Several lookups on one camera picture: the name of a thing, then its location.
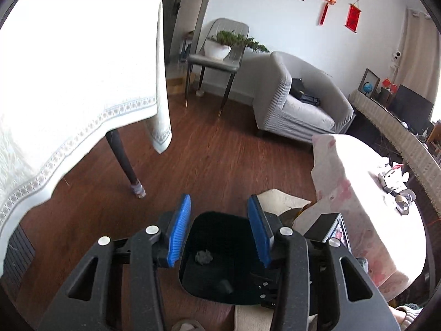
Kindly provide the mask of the black trash bin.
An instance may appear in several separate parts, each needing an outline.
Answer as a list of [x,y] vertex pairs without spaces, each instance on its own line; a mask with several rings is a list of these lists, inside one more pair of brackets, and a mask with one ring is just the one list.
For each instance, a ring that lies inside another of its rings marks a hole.
[[179,281],[188,294],[216,303],[272,308],[278,279],[278,270],[260,262],[247,218],[204,212],[194,219],[179,267]]

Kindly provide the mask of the black dining table leg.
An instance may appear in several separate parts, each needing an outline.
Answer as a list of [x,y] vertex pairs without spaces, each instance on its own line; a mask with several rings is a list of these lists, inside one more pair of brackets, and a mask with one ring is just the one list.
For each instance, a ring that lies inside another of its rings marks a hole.
[[112,152],[114,153],[115,158],[117,159],[119,165],[121,166],[124,174],[128,178],[132,192],[138,199],[143,199],[146,196],[145,189],[142,186],[140,180],[137,178],[130,163],[130,160],[126,155],[123,142],[120,138],[120,133],[118,132],[117,129],[112,129],[105,134],[105,138]]

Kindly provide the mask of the pink cartoon tablecloth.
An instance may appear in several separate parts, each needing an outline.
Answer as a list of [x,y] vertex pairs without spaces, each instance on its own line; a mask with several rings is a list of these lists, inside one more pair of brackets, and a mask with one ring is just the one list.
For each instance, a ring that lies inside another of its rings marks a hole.
[[415,204],[407,215],[397,210],[378,175],[387,158],[351,135],[313,136],[311,172],[317,201],[292,224],[305,234],[322,214],[339,213],[355,257],[369,262],[369,276],[386,300],[406,290],[422,273],[426,236]]

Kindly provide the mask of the grey dining chair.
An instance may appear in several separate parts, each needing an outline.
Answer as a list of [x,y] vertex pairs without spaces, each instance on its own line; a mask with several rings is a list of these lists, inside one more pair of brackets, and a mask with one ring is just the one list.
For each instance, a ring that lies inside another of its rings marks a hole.
[[202,87],[206,68],[222,71],[230,75],[220,104],[218,116],[222,114],[244,55],[244,48],[240,47],[234,40],[237,37],[246,39],[248,38],[248,34],[249,27],[242,22],[225,18],[219,18],[213,22],[209,33],[203,41],[201,49],[197,53],[190,54],[187,58],[185,106],[188,106],[188,94],[193,66],[200,66],[201,71],[198,88]]

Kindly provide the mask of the beige fringed cabinet cover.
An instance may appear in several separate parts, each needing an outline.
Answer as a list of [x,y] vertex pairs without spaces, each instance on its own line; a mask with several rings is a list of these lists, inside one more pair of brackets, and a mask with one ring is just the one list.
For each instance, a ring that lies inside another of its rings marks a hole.
[[440,214],[440,165],[424,144],[374,99],[354,90],[350,93],[348,100],[396,148],[420,182],[432,206]]

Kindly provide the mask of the framed globe picture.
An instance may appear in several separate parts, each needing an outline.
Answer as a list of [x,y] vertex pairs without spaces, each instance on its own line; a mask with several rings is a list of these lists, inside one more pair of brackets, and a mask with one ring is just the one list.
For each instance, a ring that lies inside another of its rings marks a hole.
[[377,90],[379,83],[380,78],[369,68],[366,68],[357,90],[365,96],[370,97]]

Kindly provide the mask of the potted green plant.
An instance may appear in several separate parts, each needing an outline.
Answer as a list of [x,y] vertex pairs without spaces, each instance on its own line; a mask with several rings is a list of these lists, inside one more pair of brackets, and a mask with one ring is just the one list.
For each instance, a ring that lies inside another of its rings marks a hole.
[[254,38],[225,30],[209,36],[203,46],[206,57],[219,61],[225,59],[233,49],[238,49],[239,53],[246,49],[250,49],[252,52],[269,53],[267,47]]

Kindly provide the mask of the black monitor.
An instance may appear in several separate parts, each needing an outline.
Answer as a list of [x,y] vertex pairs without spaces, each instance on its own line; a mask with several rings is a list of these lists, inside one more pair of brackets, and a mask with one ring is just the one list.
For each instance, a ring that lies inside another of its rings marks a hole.
[[408,87],[399,85],[388,110],[414,133],[422,134],[427,128],[434,104]]

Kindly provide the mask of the beige curtain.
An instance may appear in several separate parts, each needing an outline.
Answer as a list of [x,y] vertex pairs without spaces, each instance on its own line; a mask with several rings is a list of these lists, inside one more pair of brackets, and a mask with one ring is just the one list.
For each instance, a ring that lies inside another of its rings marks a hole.
[[440,33],[429,15],[407,9],[395,83],[435,103],[440,80]]

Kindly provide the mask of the right red couplet scroll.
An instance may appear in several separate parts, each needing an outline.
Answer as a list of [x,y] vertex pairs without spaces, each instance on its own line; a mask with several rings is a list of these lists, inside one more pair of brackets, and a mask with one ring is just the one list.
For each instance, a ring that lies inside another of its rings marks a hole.
[[361,10],[359,9],[359,0],[356,0],[349,6],[345,27],[356,33],[360,15]]

